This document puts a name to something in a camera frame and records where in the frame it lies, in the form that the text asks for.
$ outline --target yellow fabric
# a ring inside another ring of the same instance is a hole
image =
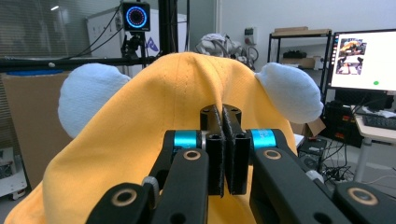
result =
[[[295,152],[289,122],[247,67],[231,59],[171,54],[144,69],[103,106],[51,161],[42,184],[11,211],[6,223],[84,223],[108,189],[141,183],[166,130],[198,130],[200,109],[213,104],[240,108],[243,129],[282,130]],[[208,223],[254,223],[248,194],[225,191],[223,198],[209,197]]]

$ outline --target black pole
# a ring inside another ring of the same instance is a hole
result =
[[[158,8],[162,55],[178,52],[177,0],[158,0]]]

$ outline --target electronic equipment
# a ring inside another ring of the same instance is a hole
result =
[[[304,141],[298,148],[298,157],[308,168],[320,172],[326,145],[327,141],[324,139]]]
[[[146,32],[150,30],[148,3],[123,2],[122,17],[125,31]]]
[[[248,27],[245,29],[245,44],[256,45],[257,41],[257,28]]]
[[[363,123],[366,126],[391,129],[396,131],[396,119],[387,119],[379,116],[363,115]]]
[[[396,50],[395,38],[396,29],[335,32],[331,45],[329,88],[363,91],[360,98],[363,100],[366,94],[370,94],[370,108],[384,109],[387,92],[396,91],[396,58],[391,54]]]

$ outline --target plush toy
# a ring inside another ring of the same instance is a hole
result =
[[[167,130],[199,130],[207,105],[238,107],[243,129],[280,129],[294,153],[290,121],[312,121],[322,110],[318,87],[299,69],[268,63],[254,74],[236,60],[190,52],[163,56],[131,80],[113,66],[83,65],[64,82],[59,103],[75,139],[6,223],[85,223],[108,189],[142,182]],[[246,195],[209,197],[208,223],[254,223],[251,172]]]

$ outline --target cardboard box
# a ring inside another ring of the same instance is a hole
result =
[[[290,126],[294,133],[302,135],[305,138],[317,136],[326,128],[326,125],[320,118],[305,124],[296,124],[291,122]]]
[[[287,64],[298,64],[301,68],[314,68],[315,67],[315,59],[313,58],[284,58],[281,60],[281,63]]]
[[[21,156],[32,188],[47,165],[72,138],[58,119],[60,88],[68,73],[18,77],[2,75]]]

